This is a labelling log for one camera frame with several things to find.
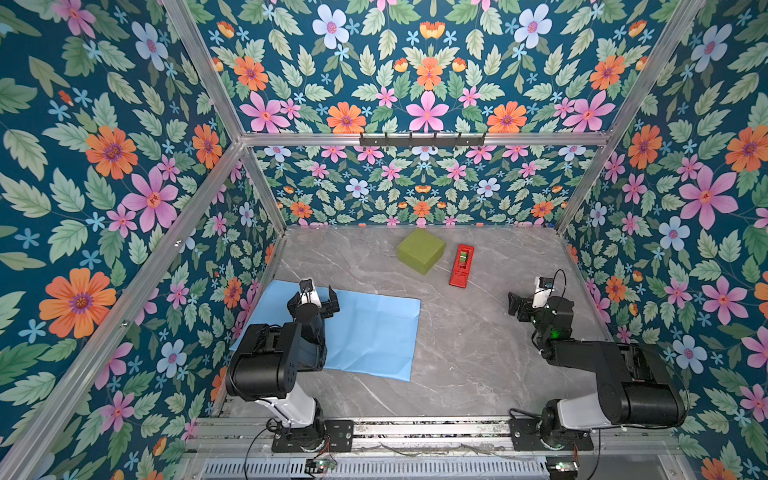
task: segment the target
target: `teal wallpaper background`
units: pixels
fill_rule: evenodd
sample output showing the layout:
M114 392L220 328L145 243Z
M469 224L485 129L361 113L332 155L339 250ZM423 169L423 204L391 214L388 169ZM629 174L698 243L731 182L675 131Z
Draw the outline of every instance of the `teal wallpaper background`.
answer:
M681 447L707 480L768 474L765 1L708 2L569 227L619 342L690 389Z

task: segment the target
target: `black mounting plate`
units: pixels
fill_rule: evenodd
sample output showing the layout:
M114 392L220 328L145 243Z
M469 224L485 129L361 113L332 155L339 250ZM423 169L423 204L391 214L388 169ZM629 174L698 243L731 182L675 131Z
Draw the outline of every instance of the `black mounting plate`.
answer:
M355 436L355 422L352 420L326 420L326 435L330 437L331 452L351 452L352 440ZM274 453L305 453L298 442L291 441L289 437L281 435L272 441Z

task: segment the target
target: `pink flower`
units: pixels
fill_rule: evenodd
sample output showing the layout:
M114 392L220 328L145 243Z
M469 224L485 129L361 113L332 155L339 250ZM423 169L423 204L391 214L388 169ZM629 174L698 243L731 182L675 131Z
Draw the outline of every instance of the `pink flower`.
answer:
M478 93L477 87L472 87L470 89L464 89L462 92L463 95L458 98L458 101L464 102L464 108L467 108L469 105L477 105L478 99L480 98L480 94Z
M384 152L379 151L379 147L360 147L355 145L355 150L361 152L357 156L358 161L368 161L371 165L376 163L376 159L384 157Z
M740 388L741 394L746 397L741 400L740 405L747 410L752 410L753 415L755 415L755 420L758 422L765 420L766 414L768 413L768 402L765 400L763 387L755 384L755 386L752 387L752 390L748 389L746 386Z
M325 164L318 164L315 162L315 164L312 166L312 176L318 177L320 180L326 177L328 174L328 170L326 170Z
M120 359L126 356L133 347L134 347L133 343L126 342L126 343L122 343L118 347L118 349L114 351L114 354L112 355L112 359L107 363L104 369L101 370L101 373L99 373L98 377L96 378L96 383L95 383L96 390L101 390L104 388L105 385L107 385L107 381L109 380L110 370L115 375L125 375L125 372L126 372L125 362Z
M711 285L704 285L701 287L701 291L704 292L704 295L714 299L704 302L704 311L714 312L717 310L717 319L723 325L728 325L728 323L730 323L731 313L739 318L746 318L746 308L736 303L739 300L744 300L744 298L746 298L746 289L738 286L729 291L728 280L724 276L717 279L716 285L717 290Z
M147 299L147 302L144 304L144 308L141 309L138 316L134 320L136 325L141 325L142 323L144 323L144 313L149 313L150 315L154 315L155 313L157 313L157 305L155 305L154 302L151 302L150 300L156 299L159 293L160 293L160 289L155 287L154 291Z
M624 224L624 226L621 228L622 231L627 232L628 235L632 235L635 233L639 227L637 226L637 219L639 217L637 215L633 215L631 212L627 214L625 218L621 219L621 222Z
M562 103L554 106L555 117L565 118L565 115L572 114L574 112L574 104L576 100L568 100L568 97L563 98Z
M533 177L536 175L536 170L538 170L536 160L531 160L530 162L523 164L520 167L520 173L523 175L523 178Z
M608 315L608 312L606 312L605 309L611 306L611 299L608 297L600 298L600 290L597 288L595 288L591 292L592 292L592 299L594 300L594 308L598 309L598 313L600 313L600 318L602 318L604 322L610 323L611 316Z
M611 180L611 183L615 184L618 176L623 174L625 169L624 154L618 155L616 152L611 154L611 159L605 162L605 180Z
M745 336L741 339L741 343L746 348L757 352L746 359L746 364L754 369L761 368L768 361L768 329L764 326L757 329L757 338L760 339L759 342L751 336Z
M427 90L422 94L421 107L417 104L410 104L406 107L406 110L415 117L411 120L408 129L416 131L424 127L424 133L427 133L429 127L432 127L433 130L442 130L442 120L438 117L445 115L448 111L448 105L435 105L435 94L431 90Z
M677 169L677 172L682 175L680 179L684 182L690 177L691 180L696 180L697 170L701 170L704 166L699 162L699 156L694 154L691 158L683 157L683 166Z
M293 120L294 118L301 118L301 114L299 113L299 110L301 110L301 105L294 105L292 99L288 99L288 101L280 101L280 113L281 114L288 114L288 120Z
M466 177L467 172L464 170L467 169L466 165L459 165L458 162L453 164L453 167L448 168L448 178L452 178L453 180L458 180L461 177Z
M179 167L176 166L176 158L171 157L169 160L168 157L163 155L161 160L162 161L157 164L157 168L163 172L163 180L168 180L170 178L170 181L176 183L176 175L181 173Z
M621 191L626 193L625 202L632 200L635 205L640 203L640 194L648 191L648 187L642 184L644 179L645 174L639 174L636 177L634 174L629 174L629 181L621 188Z
M227 231L227 219L221 216L221 212L211 218L214 219L214 232L218 233L219 237L221 237L222 233Z
M509 157L509 160L511 160L512 163L518 161L518 158L520 157L528 156L528 150L526 150L528 145L505 145L504 148L507 150L504 152L502 157Z
M323 147L323 149L324 150L320 156L323 158L331 157L331 161L333 163L338 162L340 158L346 158L346 152L344 151L344 146L342 145Z
M387 106L392 107L392 102L397 101L397 97L395 96L395 89L390 88L389 90L386 89L386 87L382 87L382 90L376 94L376 98L379 99L379 106Z
M677 302L677 308L683 308L686 302L690 302L693 298L690 293L686 293L688 290L688 282L678 283L674 278L671 280L672 286L665 286L664 291L669 293L667 302L675 304Z
M495 145L484 145L482 147L471 147L467 152L467 158L474 158L475 165L479 164L483 160L491 160L492 151L496 150Z
M184 282L172 283L170 285L170 295L165 300L173 302L174 310L178 310L179 303L181 305L187 304L186 295L190 292L190 289L184 287Z
M173 185L163 187L163 174L157 167L149 170L149 184L139 174L132 174L131 181L141 195L128 194L123 199L123 204L134 212L144 211L139 219L141 231L152 230L155 216L161 226L170 227L177 215L176 209L168 202L176 198L179 190Z
M125 211L125 205L118 205L118 211L110 210L107 212L107 217L112 220L109 224L109 231L114 232L120 230L120 236L125 238L128 236L128 230L136 230L136 223L132 222L136 218L136 212Z
M576 125L574 131L585 131L587 126L592 131L600 130L600 127L603 126L603 121L600 119L600 117L611 113L614 108L616 108L616 105L614 104L603 105L604 101L605 90L596 94L592 98L592 102L589 104L585 99L579 98L576 100L576 104L574 106L576 114L566 118L563 122L563 125L566 127L573 127Z
M276 134L280 132L278 127L290 126L290 122L285 117L278 115L280 113L279 101L270 100L264 107L264 100L255 91L250 92L250 101L253 105L243 104L240 106L240 110L249 117L255 117L250 121L250 127L253 131L262 131L266 127L267 132Z
M739 207L733 197L720 195L728 191L736 183L736 172L728 172L720 175L714 184L712 183L712 169L702 167L697 175L699 187L685 184L680 187L680 196L686 200L693 200L683 207L680 218L687 220L699 214L699 223L705 230L709 230L715 223L715 212L729 214Z
M134 407L129 406L134 401L133 393L129 393L123 398L123 392L117 392L114 394L113 401L112 405L105 405L99 409L101 416L104 417L104 422L101 423L101 433L109 430L112 425L114 425L114 430L119 432L123 428L123 419L134 416Z
M402 168L397 168L395 166L395 162L392 162L389 164L389 166L382 167L382 178L386 178L387 180L392 180L393 178L400 178L400 174L397 173L401 171Z
M94 29L89 25L96 22L96 17L85 8L81 9L82 6L80 0L58 0L58 3L53 4L51 8L56 15L67 21L69 31L73 35L80 35L82 30L87 36L96 38Z
M629 343L629 338L632 336L632 332L630 332L626 326L620 326L616 336L619 337L619 340L621 340L622 343Z

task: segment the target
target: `green box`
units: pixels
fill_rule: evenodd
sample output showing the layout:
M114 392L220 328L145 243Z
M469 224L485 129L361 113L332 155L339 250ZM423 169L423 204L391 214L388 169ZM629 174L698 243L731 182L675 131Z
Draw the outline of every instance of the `green box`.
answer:
M417 228L397 246L397 258L422 275L426 275L445 251L445 242L430 232Z

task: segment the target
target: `small blue flower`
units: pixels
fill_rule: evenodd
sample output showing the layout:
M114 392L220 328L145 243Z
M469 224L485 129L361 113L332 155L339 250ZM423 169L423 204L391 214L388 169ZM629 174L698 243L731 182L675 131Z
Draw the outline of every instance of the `small blue flower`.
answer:
M453 42L456 41L456 30L454 31L446 31L445 32L445 38L442 39L443 43L447 43L450 47L453 45Z
M128 470L133 470L138 462L139 462L139 452L131 452L128 454L128 461L125 462L125 465L123 465L123 468L127 468Z
M406 41L411 43L411 46L416 45L420 42L419 40L419 33L417 31L409 31L408 32L408 38L406 38Z
M224 39L221 38L221 32L218 30L209 30L208 34L210 35L209 40L215 41L216 45L221 45L221 42L224 41Z
M93 101L88 98L88 90L78 90L77 88L72 88L72 91L76 95L74 97L74 102L76 104L83 104L83 107L87 107L88 104Z
M28 336L27 342L35 343L39 336L45 336L45 331L43 330L45 322L36 323L33 319L30 319L28 325L28 329L23 329L18 333L19 336Z
M16 240L23 241L22 248L24 250L27 250L29 248L29 245L31 244L33 247L37 247L40 245L35 239L40 238L39 233L32 233L32 230L29 230L29 228L24 229L24 235L21 235L20 233L17 233L13 236Z
M83 257L85 257L85 260L80 261L80 266L88 265L88 268L91 270L93 270L95 264L101 263L101 259L98 258L98 250L94 250L93 252L83 250Z
M248 36L250 32L247 30L243 30L243 27L237 27L237 36L240 37L240 40L246 41L250 37Z
M622 25L621 28L614 30L614 38L617 40L621 40L626 34L627 30L625 29L625 25Z
M130 370L128 370L128 374L133 374L139 371L139 367L141 364L144 363L143 360L140 360L140 357L136 355L136 358L128 362L128 366L131 367Z
M51 115L56 115L59 121L63 121L65 118L72 118L72 116L67 113L67 110L69 110L67 105L63 104L61 107L59 107L55 101L51 100L51 106L53 108L49 108L48 113Z
M348 24L344 27L347 30L349 30L349 33L355 34L360 31L360 23L355 22L354 20L350 20Z
M104 220L106 218L100 216L98 212L94 212L92 217L85 219L85 223L93 225L93 231L98 232L98 229L104 228Z

